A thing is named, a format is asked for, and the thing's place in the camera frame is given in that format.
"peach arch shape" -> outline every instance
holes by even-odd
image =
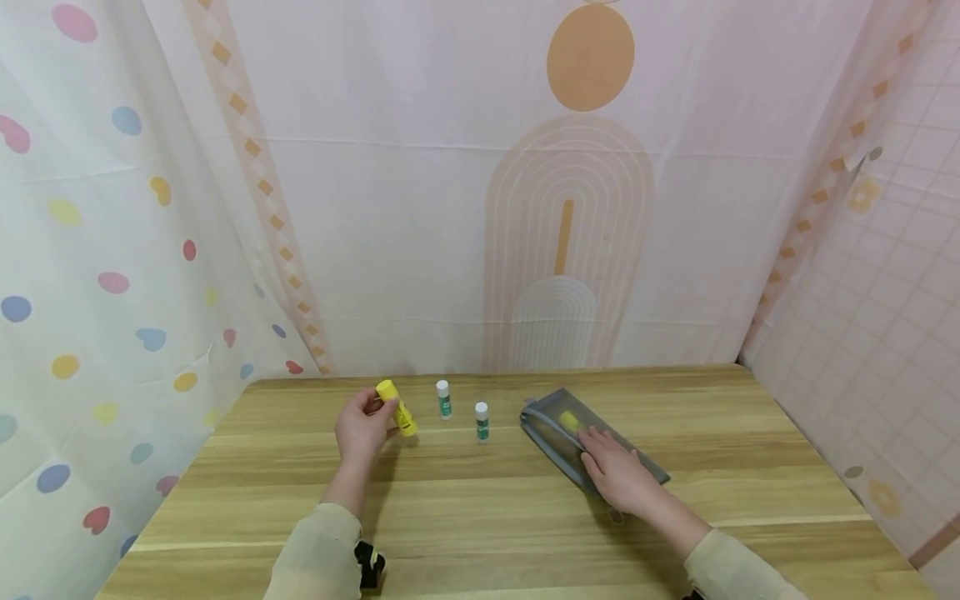
[[[567,276],[537,281],[514,305],[509,369],[582,368],[596,311],[596,298],[583,281]]]
[[[554,275],[596,299],[585,367],[610,360],[650,218],[656,185],[640,142],[592,113],[543,123],[507,151],[487,190],[484,369],[510,368],[513,317],[528,287]],[[557,260],[564,203],[573,202],[566,257]],[[564,264],[562,274],[556,265]]]

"grid pattern wall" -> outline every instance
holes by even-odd
[[[960,3],[754,364],[897,547],[960,597]]]

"white glue stick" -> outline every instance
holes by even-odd
[[[437,382],[437,401],[440,403],[440,418],[450,420],[453,414],[453,406],[450,404],[450,384],[446,379]]]
[[[477,442],[480,444],[486,444],[490,438],[490,419],[487,411],[487,402],[477,402],[473,407],[473,415],[477,419]]]

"yellow glue stick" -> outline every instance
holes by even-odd
[[[577,418],[570,413],[570,411],[564,411],[558,420],[560,421],[561,427],[566,429],[568,434],[573,437],[577,437],[577,431],[580,430],[581,425]]]
[[[417,435],[417,424],[414,422],[413,415],[407,410],[406,404],[403,403],[403,400],[400,400],[400,392],[396,389],[394,382],[390,379],[384,379],[376,385],[376,392],[384,402],[394,398],[399,400],[394,413],[394,420],[400,428],[400,435],[404,438]]]

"right hand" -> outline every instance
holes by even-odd
[[[587,449],[580,458],[590,479],[616,510],[643,517],[666,494],[636,450],[628,452],[609,431],[600,433],[592,426],[581,429],[578,436]]]

